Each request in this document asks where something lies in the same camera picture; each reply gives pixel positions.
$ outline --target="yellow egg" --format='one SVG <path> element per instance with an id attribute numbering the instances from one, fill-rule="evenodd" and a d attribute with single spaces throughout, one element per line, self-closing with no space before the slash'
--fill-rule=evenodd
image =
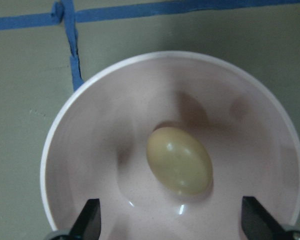
<path id="1" fill-rule="evenodd" d="M 155 130 L 148 139 L 146 157 L 156 178 L 178 194 L 202 193 L 212 182 L 213 168 L 205 147 L 181 129 Z"/>

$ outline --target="round bowl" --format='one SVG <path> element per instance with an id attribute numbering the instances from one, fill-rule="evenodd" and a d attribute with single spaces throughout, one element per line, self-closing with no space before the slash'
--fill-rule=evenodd
<path id="1" fill-rule="evenodd" d="M 206 147 L 213 184 L 204 194 L 177 195 L 152 174 L 147 139 L 167 126 Z M 154 52 L 106 68 L 70 97 L 46 138 L 40 184 L 53 230 L 70 228 L 87 199 L 99 198 L 102 240 L 244 240 L 243 196 L 295 224 L 300 142 L 248 73 L 204 54 Z"/>

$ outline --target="tape strip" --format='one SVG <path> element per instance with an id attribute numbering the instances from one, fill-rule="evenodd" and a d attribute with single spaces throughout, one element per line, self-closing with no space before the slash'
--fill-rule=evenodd
<path id="1" fill-rule="evenodd" d="M 64 6 L 64 27 L 70 45 L 70 66 L 72 73 L 73 90 L 76 91 L 84 81 L 81 78 L 80 60 L 78 55 L 78 31 L 76 29 L 76 16 L 73 0 L 61 0 Z"/>
<path id="2" fill-rule="evenodd" d="M 58 25 L 62 20 L 63 13 L 63 5 L 55 2 L 50 13 L 0 17 L 0 30 Z"/>
<path id="3" fill-rule="evenodd" d="M 182 14 L 199 10 L 225 10 L 268 5 L 296 4 L 300 0 L 175 0 L 156 3 L 102 7 L 75 13 L 78 23 Z"/>

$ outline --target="green table surface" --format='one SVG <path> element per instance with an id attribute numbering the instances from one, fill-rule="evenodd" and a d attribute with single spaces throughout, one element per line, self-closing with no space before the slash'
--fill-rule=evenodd
<path id="1" fill-rule="evenodd" d="M 158 1 L 74 1 L 76 10 L 149 2 Z M 52 4 L 0 1 L 0 17 L 46 13 Z M 84 80 L 143 53 L 208 54 L 268 87 L 300 138 L 300 3 L 78 23 L 77 29 Z M 40 240 L 51 231 L 40 161 L 49 128 L 73 93 L 69 56 L 63 23 L 0 31 L 0 240 Z"/>

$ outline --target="pink bowl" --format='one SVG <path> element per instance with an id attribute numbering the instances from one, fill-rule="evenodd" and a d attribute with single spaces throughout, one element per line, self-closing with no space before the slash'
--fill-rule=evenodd
<path id="1" fill-rule="evenodd" d="M 213 185 L 204 195 L 177 196 L 153 176 L 146 143 L 161 126 L 205 145 Z M 70 228 L 86 200 L 100 198 L 101 240 L 244 240 L 242 196 L 295 224 L 300 142 L 280 103 L 243 70 L 198 53 L 148 53 L 96 74 L 65 103 L 40 183 L 53 230 Z"/>

